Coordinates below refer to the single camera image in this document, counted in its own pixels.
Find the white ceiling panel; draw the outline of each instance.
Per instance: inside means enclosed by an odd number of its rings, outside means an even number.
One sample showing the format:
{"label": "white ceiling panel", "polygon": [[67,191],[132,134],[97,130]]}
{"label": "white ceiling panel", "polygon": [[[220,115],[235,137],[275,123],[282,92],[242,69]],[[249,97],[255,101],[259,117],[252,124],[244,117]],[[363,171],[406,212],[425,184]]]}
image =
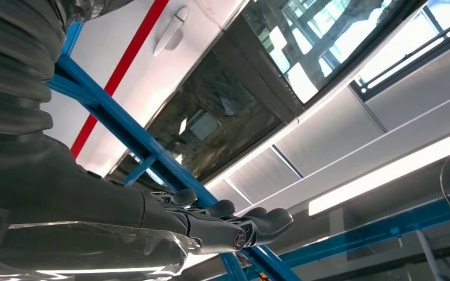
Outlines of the white ceiling panel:
{"label": "white ceiling panel", "polygon": [[367,101],[392,130],[450,99],[450,51]]}
{"label": "white ceiling panel", "polygon": [[307,176],[378,138],[384,131],[349,88],[277,143]]}
{"label": "white ceiling panel", "polygon": [[307,209],[310,198],[449,135],[450,100],[255,206],[271,210],[299,204],[297,210]]}
{"label": "white ceiling panel", "polygon": [[244,198],[242,198],[239,193],[237,193],[231,186],[229,186],[225,181],[221,181],[217,183],[210,192],[218,199],[218,200],[230,200],[236,206],[237,211],[241,211],[249,206],[249,204]]}
{"label": "white ceiling panel", "polygon": [[253,203],[299,179],[272,149],[263,151],[230,176],[230,181]]}
{"label": "white ceiling panel", "polygon": [[216,24],[223,28],[249,0],[194,0]]}

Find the window frame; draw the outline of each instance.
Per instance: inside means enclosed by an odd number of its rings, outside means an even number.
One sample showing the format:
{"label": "window frame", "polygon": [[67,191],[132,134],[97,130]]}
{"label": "window frame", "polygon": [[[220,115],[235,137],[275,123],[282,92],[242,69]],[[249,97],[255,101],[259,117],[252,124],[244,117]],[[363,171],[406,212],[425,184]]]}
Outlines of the window frame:
{"label": "window frame", "polygon": [[[391,87],[393,84],[399,82],[400,80],[406,78],[406,76],[410,75],[411,73],[418,70],[420,67],[426,65],[430,61],[436,59],[440,55],[444,54],[448,50],[450,50],[450,37],[447,37],[446,34],[450,32],[450,27],[447,29],[443,29],[440,27],[439,23],[435,19],[435,16],[430,11],[429,7],[426,5],[423,7],[422,10],[419,11],[419,13],[423,13],[426,19],[430,22],[431,26],[433,28],[436,28],[438,31],[438,34],[434,36],[432,39],[428,40],[424,44],[422,44],[419,48],[415,49],[413,52],[406,54],[401,60],[395,62],[388,68],[386,68],[384,71],[370,79],[369,81],[366,81],[365,83],[362,83],[359,85],[356,82],[356,77],[353,79],[349,87],[356,92],[363,101],[368,101],[372,99],[373,97],[377,96],[379,93],[383,92],[384,90]],[[406,66],[396,71],[394,74],[390,75],[389,77],[385,78],[383,81],[378,83],[372,88],[368,88],[368,85],[370,85],[372,82],[376,81],[380,77],[386,75],[389,71],[392,71],[395,67],[397,67],[399,64],[407,61],[410,57],[416,55],[417,53],[421,52],[430,44],[433,44],[440,38],[444,38],[444,41],[437,44],[437,46],[433,47],[429,51],[422,54],[420,57],[417,57],[416,59],[410,61]]]}

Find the blue metal frame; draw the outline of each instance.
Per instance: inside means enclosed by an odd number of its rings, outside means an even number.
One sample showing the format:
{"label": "blue metal frame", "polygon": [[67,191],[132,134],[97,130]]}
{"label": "blue metal frame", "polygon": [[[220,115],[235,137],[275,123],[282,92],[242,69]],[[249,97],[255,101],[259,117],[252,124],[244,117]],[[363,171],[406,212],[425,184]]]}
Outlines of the blue metal frame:
{"label": "blue metal frame", "polygon": [[[65,53],[56,64],[56,75],[48,86],[78,100],[107,129],[111,131],[130,151],[142,160],[142,165],[133,171],[126,182],[136,181],[149,167],[172,190],[192,189],[199,198],[197,203],[209,207],[217,199],[184,169],[134,118],[112,99],[80,66],[69,56],[74,41],[65,47]],[[245,249],[244,253],[258,265],[262,272],[276,281],[298,281],[291,271],[268,247]],[[232,280],[248,280],[237,257],[232,253],[220,255]]]}
{"label": "blue metal frame", "polygon": [[77,40],[79,39],[80,32],[82,31],[84,24],[75,22],[70,25],[68,32],[66,33],[66,40],[64,41],[61,54],[64,56],[70,56]]}
{"label": "blue metal frame", "polygon": [[[449,221],[449,205],[444,199],[436,199],[334,235],[326,240],[311,243],[285,253],[280,258],[288,266],[294,268]],[[246,272],[248,280],[257,278],[254,272]],[[213,279],[213,281],[225,280],[228,280],[226,275]]]}

